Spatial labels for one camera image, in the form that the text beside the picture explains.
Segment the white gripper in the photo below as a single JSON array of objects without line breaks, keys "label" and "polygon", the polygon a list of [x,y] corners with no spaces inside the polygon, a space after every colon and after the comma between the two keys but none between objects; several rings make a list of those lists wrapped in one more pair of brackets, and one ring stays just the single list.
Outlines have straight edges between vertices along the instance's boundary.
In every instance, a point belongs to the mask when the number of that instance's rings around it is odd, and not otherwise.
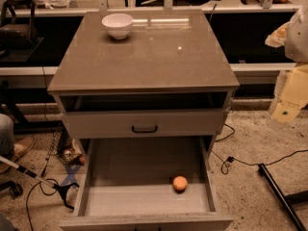
[{"label": "white gripper", "polygon": [[[267,36],[265,45],[278,48],[285,44],[288,22]],[[279,99],[269,106],[267,125],[274,129],[287,127],[308,104],[308,64],[297,64],[287,74],[287,80]]]}]

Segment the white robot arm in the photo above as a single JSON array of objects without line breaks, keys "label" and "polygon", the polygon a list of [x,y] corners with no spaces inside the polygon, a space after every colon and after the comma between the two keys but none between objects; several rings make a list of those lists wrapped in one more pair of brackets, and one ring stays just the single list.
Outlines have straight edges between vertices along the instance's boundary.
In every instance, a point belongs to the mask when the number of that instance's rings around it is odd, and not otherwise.
[{"label": "white robot arm", "polygon": [[281,70],[278,74],[269,106],[268,125],[281,128],[308,105],[308,5],[302,5],[289,22],[271,33],[265,44],[283,46],[285,56],[295,62],[290,71]]}]

